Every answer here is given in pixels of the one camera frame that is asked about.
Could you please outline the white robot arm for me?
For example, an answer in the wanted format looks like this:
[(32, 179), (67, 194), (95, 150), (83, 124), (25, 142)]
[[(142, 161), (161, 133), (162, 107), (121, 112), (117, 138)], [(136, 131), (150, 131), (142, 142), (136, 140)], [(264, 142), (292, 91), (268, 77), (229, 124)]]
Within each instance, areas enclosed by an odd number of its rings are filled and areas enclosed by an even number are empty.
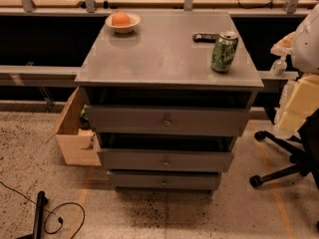
[(319, 74), (319, 4), (296, 29), (291, 60), (293, 67), (299, 71)]

